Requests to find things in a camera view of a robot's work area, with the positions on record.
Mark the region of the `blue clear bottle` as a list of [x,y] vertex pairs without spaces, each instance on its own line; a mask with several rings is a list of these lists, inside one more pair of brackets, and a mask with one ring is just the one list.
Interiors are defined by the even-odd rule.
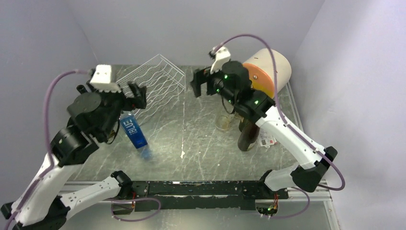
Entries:
[[150,160],[152,158],[151,149],[135,116],[132,113],[122,114],[120,125],[140,157],[144,160]]

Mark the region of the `brown bottle gold foil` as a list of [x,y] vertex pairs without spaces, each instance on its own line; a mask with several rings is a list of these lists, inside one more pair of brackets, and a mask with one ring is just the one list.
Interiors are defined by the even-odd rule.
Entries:
[[238,128],[241,134],[237,146],[241,151],[249,151],[255,145],[260,128],[248,120],[241,121]]

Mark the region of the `dark green bottle black neck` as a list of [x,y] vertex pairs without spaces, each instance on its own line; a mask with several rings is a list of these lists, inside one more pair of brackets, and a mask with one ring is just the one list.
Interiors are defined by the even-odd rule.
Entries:
[[78,85],[76,87],[76,90],[80,93],[80,94],[84,94],[87,93],[88,90],[86,89],[86,87],[84,85]]

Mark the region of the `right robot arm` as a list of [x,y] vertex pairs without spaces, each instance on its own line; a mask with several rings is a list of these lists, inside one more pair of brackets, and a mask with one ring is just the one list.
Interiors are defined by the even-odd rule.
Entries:
[[263,198],[271,198],[277,190],[298,187],[314,192],[335,159],[337,150],[323,147],[313,141],[284,113],[279,113],[276,103],[263,91],[252,88],[248,70],[238,61],[226,62],[219,71],[196,69],[190,83],[195,97],[202,94],[219,94],[234,107],[244,119],[274,136],[296,159],[296,165],[270,171],[258,186]]

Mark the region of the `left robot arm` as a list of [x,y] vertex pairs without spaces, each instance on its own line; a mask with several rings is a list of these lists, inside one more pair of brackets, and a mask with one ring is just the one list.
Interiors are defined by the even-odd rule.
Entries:
[[127,199],[134,194],[133,183],[123,171],[115,171],[100,183],[61,195],[60,190],[99,144],[108,143],[124,111],[144,109],[147,88],[129,82],[133,96],[122,91],[87,91],[78,86],[79,95],[67,108],[68,124],[48,141],[43,164],[24,193],[3,204],[5,229],[57,230],[80,211],[105,199]]

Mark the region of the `cream orange yellow cylinder box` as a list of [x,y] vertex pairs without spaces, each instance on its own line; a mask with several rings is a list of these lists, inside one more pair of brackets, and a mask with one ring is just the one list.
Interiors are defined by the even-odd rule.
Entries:
[[270,98],[288,83],[292,67],[288,59],[276,50],[274,54],[276,68],[273,67],[269,51],[263,48],[246,60],[242,65],[248,70],[249,79],[252,81],[252,87],[263,91]]

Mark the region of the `white paper label sheet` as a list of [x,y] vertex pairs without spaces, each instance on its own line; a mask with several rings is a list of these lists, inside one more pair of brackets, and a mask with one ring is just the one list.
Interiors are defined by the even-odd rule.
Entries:
[[267,132],[261,130],[257,137],[257,142],[261,147],[270,148],[271,146],[277,144],[277,140],[272,135],[268,134]]

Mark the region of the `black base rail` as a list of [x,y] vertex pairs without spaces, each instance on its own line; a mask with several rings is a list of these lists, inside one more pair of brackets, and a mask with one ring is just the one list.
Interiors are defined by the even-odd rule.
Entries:
[[239,208],[255,210],[261,200],[288,199],[286,189],[271,191],[261,181],[133,181],[140,201],[136,211],[165,209]]

